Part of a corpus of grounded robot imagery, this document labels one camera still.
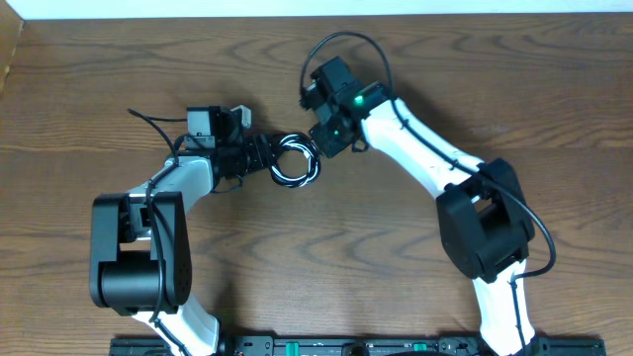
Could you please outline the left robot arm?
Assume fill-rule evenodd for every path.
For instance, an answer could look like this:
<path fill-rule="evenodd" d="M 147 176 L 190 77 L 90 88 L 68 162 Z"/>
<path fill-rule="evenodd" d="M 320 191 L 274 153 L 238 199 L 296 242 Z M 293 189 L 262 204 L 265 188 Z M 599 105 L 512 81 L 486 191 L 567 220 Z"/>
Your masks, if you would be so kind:
<path fill-rule="evenodd" d="M 188 130 L 167 142 L 163 167 L 92 206 L 89 292 L 93 303 L 156 332 L 173 355 L 215 355 L 219 321 L 192 294 L 186 216 L 223 178 L 271 166 L 269 140 L 245 135 L 249 108 L 190 107 Z"/>

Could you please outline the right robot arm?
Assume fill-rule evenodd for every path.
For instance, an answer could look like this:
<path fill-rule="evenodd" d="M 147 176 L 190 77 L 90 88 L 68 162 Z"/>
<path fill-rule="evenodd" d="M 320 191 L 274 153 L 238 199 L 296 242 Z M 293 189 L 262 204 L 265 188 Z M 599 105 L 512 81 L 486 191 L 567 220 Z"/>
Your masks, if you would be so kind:
<path fill-rule="evenodd" d="M 418 119 L 390 84 L 364 84 L 336 57 L 318 67 L 300 100 L 318 122 L 310 134 L 328 158 L 364 141 L 399 164 L 434 199 L 441 243 L 473 283 L 480 335 L 497 355 L 525 355 L 535 337 L 523 280 L 535 235 L 517 175 L 485 162 Z"/>

